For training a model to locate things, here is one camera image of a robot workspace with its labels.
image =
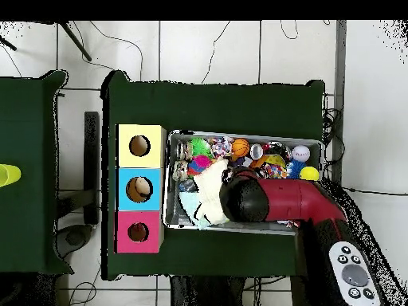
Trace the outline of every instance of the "white baseball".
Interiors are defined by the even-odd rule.
[[[310,151],[308,147],[297,146],[297,147],[294,147],[292,150],[292,157],[296,161],[306,162],[310,157]]]

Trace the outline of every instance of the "dark green tabletop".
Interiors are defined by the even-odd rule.
[[[68,273],[53,250],[56,216],[54,96],[66,73],[0,78],[0,163],[22,177],[0,187],[0,272]]]
[[[101,91],[103,151],[108,152],[108,176],[103,174],[102,184],[109,191],[103,204],[108,197],[108,204],[115,205],[116,124],[159,124],[167,133],[184,129],[321,140],[323,94],[321,80],[307,85],[132,83],[121,71],[112,71]],[[113,253],[114,212],[110,207],[103,219],[103,275],[109,279],[121,273],[295,274],[294,237],[285,235],[166,229],[158,254]]]

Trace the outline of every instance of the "stacked colored boxes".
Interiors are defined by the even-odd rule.
[[[166,131],[157,125],[118,124],[116,142],[116,252],[158,253]]]

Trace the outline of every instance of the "white remote control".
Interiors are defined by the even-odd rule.
[[[377,289],[363,255],[347,241],[338,241],[328,253],[344,301],[350,306],[380,306]]]

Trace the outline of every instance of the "gray tray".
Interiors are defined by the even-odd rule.
[[[187,141],[196,137],[210,138],[229,136],[234,139],[247,139],[250,143],[266,143],[269,141],[281,142],[290,148],[298,145],[304,145],[310,150],[310,158],[306,162],[308,166],[315,167],[322,177],[324,145],[320,141],[313,139],[289,139],[270,136],[237,135],[237,134],[218,134],[203,131],[172,131],[167,138],[166,146],[166,180],[163,199],[163,222],[166,226],[174,229],[198,230],[197,226],[190,222],[186,212],[182,209],[179,202],[179,184],[171,177],[171,168],[177,160],[177,144],[179,141]],[[293,229],[277,222],[251,222],[237,223],[227,222],[225,224],[209,226],[205,230],[212,231],[230,231],[242,233],[264,233],[264,234],[285,234],[294,235]]]

